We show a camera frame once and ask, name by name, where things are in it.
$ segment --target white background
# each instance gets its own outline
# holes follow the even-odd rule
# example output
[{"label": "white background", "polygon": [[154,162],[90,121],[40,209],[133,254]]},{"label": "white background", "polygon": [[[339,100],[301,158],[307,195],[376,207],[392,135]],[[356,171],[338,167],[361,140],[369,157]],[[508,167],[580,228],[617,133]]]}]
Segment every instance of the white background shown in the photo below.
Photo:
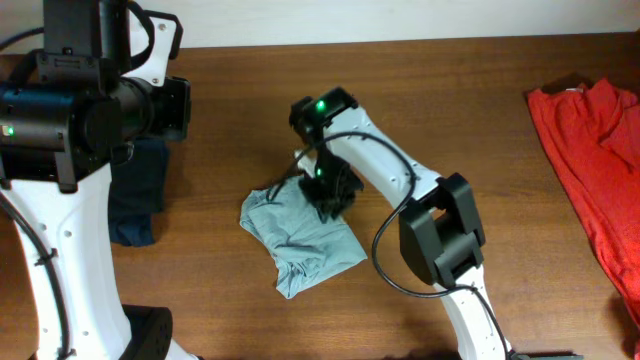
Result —
[{"label": "white background", "polygon": [[[42,25],[41,0],[0,0],[0,39]],[[139,0],[180,17],[183,47],[635,31],[640,0]],[[11,50],[25,51],[40,39]]]}]

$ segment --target cable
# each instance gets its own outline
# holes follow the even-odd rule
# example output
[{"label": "cable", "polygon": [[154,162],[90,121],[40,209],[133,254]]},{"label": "cable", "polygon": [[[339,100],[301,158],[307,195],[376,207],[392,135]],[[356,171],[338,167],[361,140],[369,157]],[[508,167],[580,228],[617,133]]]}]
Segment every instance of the cable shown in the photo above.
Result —
[{"label": "cable", "polygon": [[12,37],[8,38],[7,40],[4,40],[3,42],[0,42],[0,51],[4,51],[6,48],[8,48],[9,46],[17,43],[20,40],[26,39],[26,38],[28,38],[30,36],[42,34],[42,33],[44,33],[44,28],[43,27],[39,27],[39,28],[27,30],[25,32],[21,32],[19,34],[13,35]]},{"label": "cable", "polygon": [[67,359],[69,356],[73,355],[73,351],[69,351],[69,318],[67,317],[67,311],[64,307],[64,298],[62,297],[62,290],[60,288],[60,281],[58,280],[58,276],[56,275],[56,270],[51,263],[51,259],[56,256],[55,249],[52,249],[52,253],[47,253],[47,248],[42,243],[42,240],[38,237],[38,234],[33,230],[31,225],[27,222],[27,220],[18,212],[18,210],[7,200],[7,198],[0,192],[0,207],[4,209],[4,211],[15,221],[18,226],[24,231],[24,233],[29,237],[31,243],[38,251],[38,255],[40,255],[40,260],[36,263],[36,265],[43,265],[46,272],[47,277],[49,278],[49,283],[51,285],[51,291],[53,292],[53,298],[56,302],[56,308],[58,310],[58,318],[60,320],[60,332],[62,333],[62,348],[58,353],[58,360]]},{"label": "cable", "polygon": [[440,291],[440,292],[434,292],[434,293],[416,292],[416,291],[412,291],[412,290],[409,290],[407,288],[404,288],[401,285],[399,285],[398,283],[396,283],[395,281],[393,281],[389,277],[389,275],[387,275],[387,273],[384,272],[384,270],[382,269],[382,266],[380,266],[380,262],[378,261],[378,244],[380,243],[380,239],[382,238],[382,235],[387,230],[389,225],[391,225],[393,220],[395,220],[395,218],[398,216],[398,214],[400,214],[400,212],[404,209],[404,207],[407,205],[407,203],[412,199],[413,193],[414,193],[415,188],[416,188],[416,181],[418,179],[418,176],[416,175],[415,171],[413,170],[413,167],[411,166],[411,164],[409,164],[409,161],[407,161],[407,159],[402,155],[402,153],[400,151],[398,151],[398,149],[396,149],[393,145],[391,145],[387,141],[385,141],[385,140],[383,140],[383,139],[381,139],[379,137],[373,136],[371,134],[368,134],[368,133],[365,133],[365,132],[360,132],[360,131],[347,131],[347,132],[341,132],[341,133],[337,133],[337,134],[333,134],[333,135],[327,136],[326,138],[324,138],[324,139],[322,139],[322,140],[320,140],[320,141],[318,141],[316,143],[311,144],[304,151],[302,151],[300,154],[298,154],[298,156],[296,156],[296,158],[293,160],[293,162],[291,163],[291,165],[289,166],[287,171],[284,173],[284,175],[278,181],[278,186],[276,187],[276,190],[275,190],[275,193],[273,194],[273,196],[270,196],[271,195],[271,189],[273,187],[270,187],[267,190],[267,194],[266,194],[267,201],[273,202],[275,200],[276,196],[278,195],[278,193],[280,192],[280,190],[284,186],[286,180],[291,176],[291,174],[294,173],[295,169],[297,168],[298,162],[300,160],[302,160],[303,157],[305,157],[311,151],[313,151],[313,150],[325,145],[326,143],[328,143],[330,141],[333,141],[333,140],[336,140],[336,139],[339,139],[339,138],[343,138],[343,137],[350,137],[350,136],[361,137],[362,140],[366,140],[366,139],[373,140],[373,141],[377,142],[378,144],[383,145],[389,151],[391,151],[402,162],[402,164],[406,167],[407,171],[409,172],[409,191],[407,192],[407,195],[400,202],[400,204],[393,210],[393,212],[391,212],[391,214],[387,217],[387,219],[382,223],[382,225],[380,226],[380,229],[378,229],[378,232],[376,233],[376,236],[373,238],[373,243],[371,244],[371,261],[373,262],[373,266],[375,267],[375,269],[378,272],[378,274],[380,275],[380,277],[382,277],[382,279],[387,284],[389,284],[394,289],[400,291],[401,293],[403,293],[405,295],[417,297],[417,298],[423,298],[423,299],[438,299],[438,298],[442,298],[442,297],[451,295],[451,294],[456,293],[458,291],[471,291],[478,298],[478,300],[482,304],[482,307],[485,309],[487,314],[489,314],[489,318],[491,319],[491,322],[493,322],[493,325],[496,328],[496,332],[498,333],[498,336],[500,337],[500,341],[502,342],[502,346],[504,348],[505,360],[509,360],[509,349],[507,347],[507,340],[504,337],[504,334],[502,333],[502,329],[500,328],[500,325],[498,324],[498,319],[496,318],[495,314],[491,310],[491,307],[489,306],[489,302],[482,296],[482,294],[480,293],[478,288],[476,288],[474,286],[468,286],[468,285],[457,285],[457,286],[454,286],[452,288],[449,288],[447,290]]}]

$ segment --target wooden surface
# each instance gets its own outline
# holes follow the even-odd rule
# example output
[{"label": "wooden surface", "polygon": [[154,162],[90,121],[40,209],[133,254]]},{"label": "wooden surface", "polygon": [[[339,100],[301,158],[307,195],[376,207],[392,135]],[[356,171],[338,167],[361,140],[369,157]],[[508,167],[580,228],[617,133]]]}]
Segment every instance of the wooden surface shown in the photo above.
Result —
[{"label": "wooden surface", "polygon": [[[626,359],[637,332],[542,151],[523,93],[572,73],[635,90],[635,44],[633,34],[613,34],[183,51],[170,73],[193,85],[189,138],[171,146],[158,243],[112,247],[120,298],[171,308],[175,338],[207,359],[455,351],[440,301],[395,292],[369,261],[285,300],[273,260],[238,225],[249,191],[279,176],[300,146],[290,104],[341,84],[418,161],[472,184],[490,298],[517,349]],[[390,210],[369,187],[346,214],[367,252]],[[5,217],[0,231],[1,352],[24,359],[37,344],[33,300]],[[396,226],[380,252],[399,282],[429,290],[399,256]]]}]

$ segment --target brown tabletop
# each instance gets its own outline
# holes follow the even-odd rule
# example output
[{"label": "brown tabletop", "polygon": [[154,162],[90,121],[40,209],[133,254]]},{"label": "brown tabletop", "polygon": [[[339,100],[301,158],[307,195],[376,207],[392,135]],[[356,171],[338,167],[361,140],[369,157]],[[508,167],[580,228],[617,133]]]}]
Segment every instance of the brown tabletop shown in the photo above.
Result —
[{"label": "brown tabletop", "polygon": [[[342,85],[416,160],[473,186],[490,299],[516,349],[628,358],[637,332],[540,146],[523,93],[573,73],[637,90],[635,44],[633,34],[610,34],[183,50],[169,74],[193,86],[189,137],[171,145],[157,244],[112,246],[120,299],[169,307],[174,337],[207,359],[455,351],[440,301],[394,291],[370,261],[285,300],[273,260],[238,225],[249,191],[279,176],[301,146],[288,126],[290,104]],[[368,253],[390,211],[369,186],[345,215]],[[37,346],[34,305],[4,216],[0,233],[1,352],[25,359]],[[430,290],[402,261],[397,226],[380,252],[399,282]]]}]

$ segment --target red fabric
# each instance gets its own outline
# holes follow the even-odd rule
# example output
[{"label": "red fabric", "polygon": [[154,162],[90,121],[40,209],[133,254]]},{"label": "red fabric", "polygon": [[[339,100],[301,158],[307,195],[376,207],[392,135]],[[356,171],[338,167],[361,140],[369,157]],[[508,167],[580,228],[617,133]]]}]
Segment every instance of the red fabric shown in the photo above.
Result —
[{"label": "red fabric", "polygon": [[580,89],[536,90],[529,108],[598,261],[640,326],[640,105],[606,80]]}]

